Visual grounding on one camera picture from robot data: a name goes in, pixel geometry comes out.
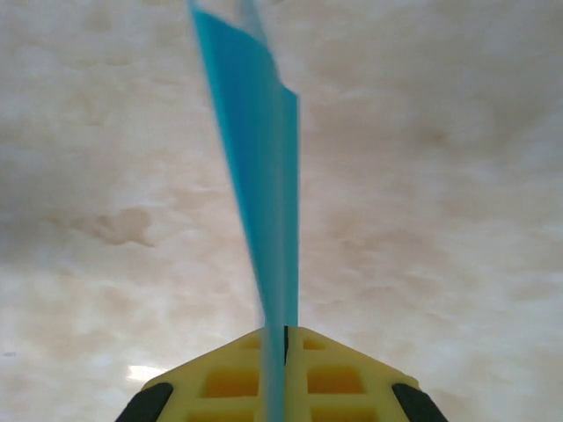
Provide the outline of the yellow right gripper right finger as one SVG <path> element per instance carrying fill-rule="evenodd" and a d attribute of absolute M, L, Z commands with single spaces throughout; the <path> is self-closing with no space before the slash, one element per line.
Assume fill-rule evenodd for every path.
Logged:
<path fill-rule="evenodd" d="M 448 422 L 394 367 L 304 327 L 286 343 L 285 422 Z"/>

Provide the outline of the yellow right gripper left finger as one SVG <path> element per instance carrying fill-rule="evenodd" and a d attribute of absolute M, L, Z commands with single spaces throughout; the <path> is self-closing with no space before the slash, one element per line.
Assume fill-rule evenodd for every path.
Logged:
<path fill-rule="evenodd" d="M 146 382 L 116 422 L 265 422 L 261 330 Z"/>

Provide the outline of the blue paper sheet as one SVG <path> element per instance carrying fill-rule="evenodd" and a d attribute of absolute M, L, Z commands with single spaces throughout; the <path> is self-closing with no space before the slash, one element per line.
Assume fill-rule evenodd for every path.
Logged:
<path fill-rule="evenodd" d="M 235 26 L 186 0 L 264 316 L 266 422 L 286 422 L 289 328 L 298 324 L 298 97 L 281 81 L 254 0 Z"/>

